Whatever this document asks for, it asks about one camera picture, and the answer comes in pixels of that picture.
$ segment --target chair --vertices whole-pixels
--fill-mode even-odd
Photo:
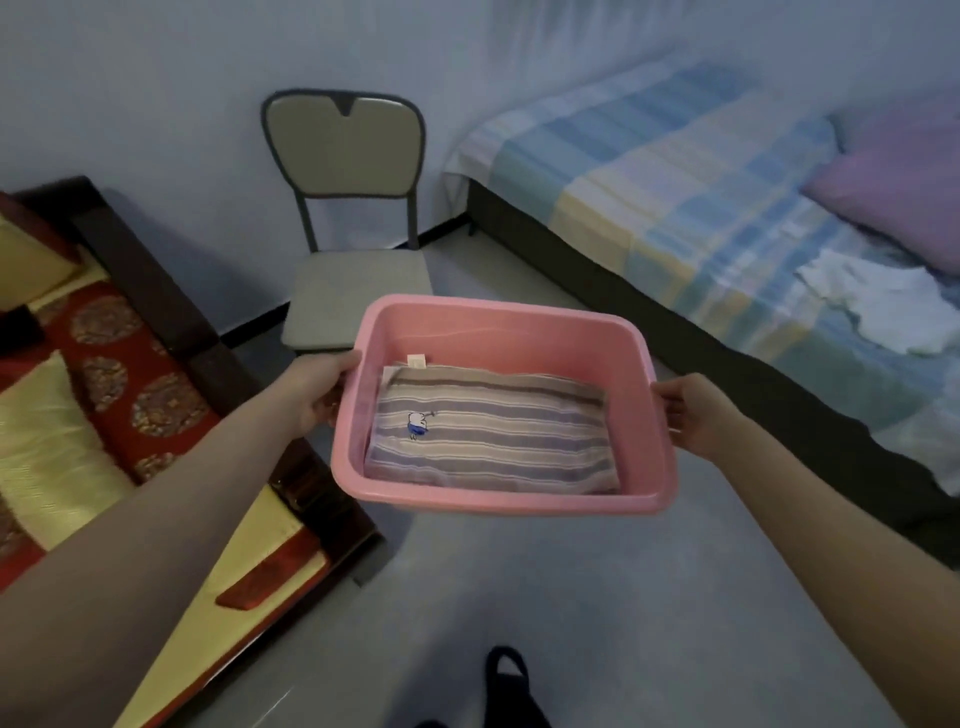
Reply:
[[[423,116],[395,96],[297,88],[271,95],[260,119],[312,254],[297,272],[281,340],[298,352],[349,349],[370,303],[432,293],[417,237]],[[410,250],[320,253],[306,201],[346,197],[406,198]]]

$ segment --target black slipper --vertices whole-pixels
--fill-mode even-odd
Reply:
[[[500,672],[507,658],[519,675]],[[487,655],[487,712],[484,728],[550,728],[550,723],[530,694],[530,673],[520,653],[512,647],[494,647]]]

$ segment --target hand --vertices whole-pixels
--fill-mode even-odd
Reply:
[[[715,461],[739,425],[749,422],[719,387],[703,375],[657,381],[651,386],[666,404],[670,439],[678,448]]]
[[[360,363],[360,352],[304,354],[294,359],[268,393],[293,408],[293,437],[302,437],[321,422],[334,424],[344,393],[341,375]]]

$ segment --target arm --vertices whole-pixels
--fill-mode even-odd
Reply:
[[[289,442],[359,354],[304,356],[0,596],[0,723],[109,728]]]
[[[654,385],[910,726],[960,725],[960,577],[840,496],[700,375]]]

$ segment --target forearm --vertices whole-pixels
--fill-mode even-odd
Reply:
[[[911,726],[960,725],[960,580],[744,420],[718,467]]]
[[[291,440],[292,409],[248,401],[7,589],[0,722],[112,724]]]

